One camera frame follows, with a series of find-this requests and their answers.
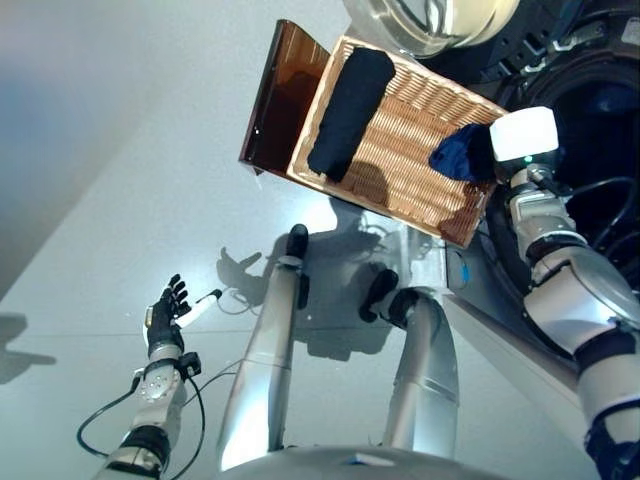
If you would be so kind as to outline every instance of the brown translucent board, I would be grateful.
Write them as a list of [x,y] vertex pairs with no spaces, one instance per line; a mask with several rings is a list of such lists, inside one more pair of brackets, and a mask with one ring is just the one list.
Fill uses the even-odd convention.
[[400,219],[466,247],[494,189],[493,183],[449,179],[428,158],[439,143],[469,123],[493,122],[505,110],[410,59],[388,53],[396,75],[369,122],[340,182],[312,172],[307,157],[344,62],[356,47],[342,37],[327,63],[295,146],[287,175],[314,189]]
[[298,25],[278,20],[241,162],[285,176],[328,59],[329,52]]

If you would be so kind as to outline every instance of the black joint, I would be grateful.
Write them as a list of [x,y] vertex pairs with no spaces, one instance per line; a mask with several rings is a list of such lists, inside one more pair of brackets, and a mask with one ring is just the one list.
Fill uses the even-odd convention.
[[550,253],[565,247],[586,247],[586,244],[573,235],[547,235],[529,245],[526,257],[530,265],[535,265]]
[[607,430],[606,418],[627,409],[640,408],[635,400],[600,413],[585,438],[585,450],[593,459],[601,478],[631,480],[640,476],[640,440],[616,443]]
[[181,351],[184,351],[184,340],[180,333],[178,325],[169,325],[167,328],[156,328],[153,324],[147,330],[147,339],[149,340],[148,355],[161,345],[175,345]]
[[412,288],[400,290],[389,306],[389,322],[398,328],[407,328],[407,314],[415,306],[419,294]]
[[167,465],[169,454],[171,453],[167,432],[154,425],[143,425],[134,428],[120,444],[120,447],[136,447],[149,450],[158,457],[163,466]]
[[180,372],[182,381],[187,378],[200,375],[202,372],[202,364],[200,363],[200,357],[196,352],[189,352],[182,355],[176,363],[176,369]]
[[578,364],[578,375],[582,375],[587,368],[601,360],[617,355],[633,355],[635,352],[635,337],[616,328],[581,345],[573,356]]

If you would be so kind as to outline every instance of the metallic leg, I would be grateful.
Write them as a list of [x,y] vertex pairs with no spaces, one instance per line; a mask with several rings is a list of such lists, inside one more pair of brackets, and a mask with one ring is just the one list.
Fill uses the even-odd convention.
[[283,256],[269,279],[222,421],[216,449],[220,471],[282,448],[301,267],[299,258]]
[[442,307],[426,294],[407,289],[396,293],[391,294],[390,321],[405,326],[407,339],[382,443],[451,458],[458,419],[458,371],[449,323]]

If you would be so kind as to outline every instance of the cable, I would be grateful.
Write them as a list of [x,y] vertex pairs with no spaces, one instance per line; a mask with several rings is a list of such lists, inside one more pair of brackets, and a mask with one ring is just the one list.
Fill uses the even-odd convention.
[[590,183],[588,185],[582,185],[581,187],[574,188],[566,195],[563,195],[563,198],[573,198],[577,195],[582,195],[583,193],[590,192],[591,190],[595,190],[596,188],[604,187],[605,185],[609,185],[611,183],[628,183],[631,185],[635,185],[636,181],[631,177],[611,177],[605,180],[600,180],[599,182]]
[[625,200],[622,208],[618,211],[617,215],[611,219],[609,224],[602,229],[602,231],[596,236],[596,238],[591,242],[591,246],[596,249],[600,246],[602,241],[609,235],[611,229],[627,214],[629,209],[633,206],[633,201],[636,196],[637,185],[636,181],[631,177],[611,177],[606,180],[600,180],[599,182],[591,183],[589,185],[583,185],[582,187],[578,187],[572,190],[569,194],[564,196],[564,198],[574,198],[577,195],[581,195],[586,192],[590,192],[595,190],[596,188],[603,187],[605,185],[610,185],[612,183],[626,183],[629,185],[629,193],[627,194],[627,199]]
[[187,462],[187,464],[184,467],[182,467],[182,470],[180,470],[173,477],[171,477],[170,480],[178,480],[178,478],[180,478],[184,474],[184,472],[186,472],[187,470],[189,470],[189,468],[191,468],[191,465],[193,465],[193,462],[195,462],[196,458],[198,458],[198,455],[200,455],[200,450],[202,449],[202,443],[204,442],[204,431],[205,431],[206,423],[205,423],[204,404],[202,403],[202,395],[200,395],[200,389],[198,388],[198,385],[196,385],[196,382],[194,382],[191,377],[187,377],[187,380],[189,380],[189,382],[193,386],[193,389],[196,391],[195,395],[196,397],[198,397],[198,404],[200,405],[200,418],[202,418],[202,422],[200,424],[200,439],[198,440],[198,446],[196,447],[196,451],[191,456],[191,459]]
[[628,242],[632,238],[635,238],[639,235],[640,235],[640,232],[635,230],[631,233],[627,233],[624,237],[620,237],[618,240],[616,240],[611,245],[609,245],[609,248],[607,248],[606,252],[604,252],[605,257],[607,258],[611,257],[611,254],[615,252],[618,248],[620,248],[622,244]]
[[96,410],[89,418],[87,418],[84,422],[82,422],[82,424],[78,428],[78,431],[76,432],[76,440],[78,441],[78,444],[85,451],[89,452],[92,455],[95,455],[96,457],[100,457],[100,458],[107,458],[109,456],[108,454],[106,454],[104,452],[101,452],[100,450],[96,450],[95,448],[90,446],[87,442],[85,442],[84,438],[82,438],[82,433],[84,432],[84,429],[89,426],[89,424],[91,422],[93,422],[96,418],[98,418],[104,412],[106,412],[107,410],[115,407],[120,402],[126,400],[131,395],[133,395],[135,393],[136,389],[138,388],[138,385],[140,384],[140,378],[141,378],[141,374],[137,373],[136,376],[133,377],[133,380],[131,381],[131,387],[129,388],[129,391],[127,393],[125,393],[124,395],[121,395],[120,397],[116,398],[115,400],[107,403],[104,407]]
[[[227,372],[227,370],[229,370],[232,367],[235,367],[236,365],[238,365],[242,360],[237,360],[229,365],[227,365],[226,367],[224,367],[222,370],[220,370],[218,373],[216,373],[213,377],[211,377],[209,380],[207,380],[202,387],[200,387],[200,392],[202,392],[207,386],[209,386],[211,383],[215,382],[216,380],[218,380],[219,378],[222,378],[226,375],[235,375],[237,372]],[[189,405],[193,399],[196,398],[196,395],[192,395],[189,400],[187,400],[186,402],[184,402],[183,407],[186,407],[187,405]]]

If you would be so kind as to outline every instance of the brown plastic panel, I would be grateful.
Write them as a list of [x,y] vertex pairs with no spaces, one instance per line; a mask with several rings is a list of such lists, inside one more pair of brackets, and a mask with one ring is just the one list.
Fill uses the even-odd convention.
[[329,52],[298,25],[278,20],[240,161],[285,176]]

